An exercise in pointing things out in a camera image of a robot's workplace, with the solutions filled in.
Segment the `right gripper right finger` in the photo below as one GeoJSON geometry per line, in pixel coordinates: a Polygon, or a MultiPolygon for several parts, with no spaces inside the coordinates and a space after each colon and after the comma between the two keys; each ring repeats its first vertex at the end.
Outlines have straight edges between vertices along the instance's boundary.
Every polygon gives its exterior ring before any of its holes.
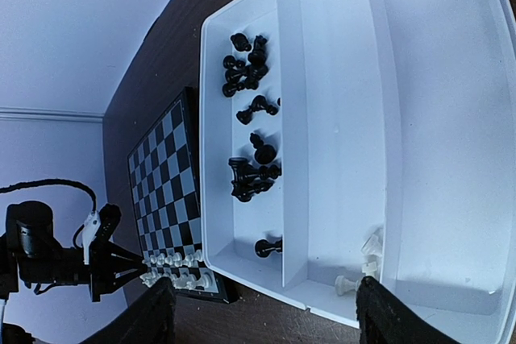
{"type": "Polygon", "coordinates": [[[360,281],[356,315],[360,343],[457,343],[425,322],[371,276],[360,281]]]}

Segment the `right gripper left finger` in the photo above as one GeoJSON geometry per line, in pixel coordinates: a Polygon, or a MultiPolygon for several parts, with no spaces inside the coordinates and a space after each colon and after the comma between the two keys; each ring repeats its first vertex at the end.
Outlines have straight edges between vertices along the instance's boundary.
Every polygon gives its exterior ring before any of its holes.
{"type": "Polygon", "coordinates": [[[82,343],[175,343],[176,302],[172,281],[163,277],[109,325],[82,343]]]}

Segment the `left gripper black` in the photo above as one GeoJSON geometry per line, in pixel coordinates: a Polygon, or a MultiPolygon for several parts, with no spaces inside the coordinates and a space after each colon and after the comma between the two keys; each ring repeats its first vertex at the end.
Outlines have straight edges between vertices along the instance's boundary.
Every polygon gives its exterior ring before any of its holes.
{"type": "Polygon", "coordinates": [[[6,239],[1,239],[1,299],[7,300],[11,293],[19,291],[19,281],[31,288],[36,285],[34,293],[40,295],[51,288],[60,286],[78,286],[87,284],[93,302],[99,302],[101,296],[116,292],[135,278],[146,273],[148,268],[143,257],[125,248],[107,241],[94,242],[96,260],[105,267],[117,270],[129,270],[120,276],[115,273],[95,274],[83,262],[82,253],[73,248],[65,248],[58,258],[28,258],[7,248],[6,239]]]}

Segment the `white chess pawn piece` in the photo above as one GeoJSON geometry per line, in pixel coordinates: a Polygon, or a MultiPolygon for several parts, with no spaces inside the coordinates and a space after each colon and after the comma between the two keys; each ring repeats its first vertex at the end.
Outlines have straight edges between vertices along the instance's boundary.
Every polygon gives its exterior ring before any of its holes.
{"type": "Polygon", "coordinates": [[[204,261],[201,249],[198,249],[193,253],[193,259],[197,263],[202,263],[204,261]]]}

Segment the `black white chessboard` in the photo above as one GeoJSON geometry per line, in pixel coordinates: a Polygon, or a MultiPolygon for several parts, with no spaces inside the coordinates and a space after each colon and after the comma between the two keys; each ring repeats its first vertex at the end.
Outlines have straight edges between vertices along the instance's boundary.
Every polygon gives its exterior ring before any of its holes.
{"type": "Polygon", "coordinates": [[[226,277],[194,261],[202,250],[202,218],[198,188],[198,142],[194,89],[184,88],[127,157],[131,197],[139,245],[151,287],[168,277],[177,293],[230,304],[238,299],[226,277]],[[198,287],[202,272],[212,276],[207,289],[198,287]]]}

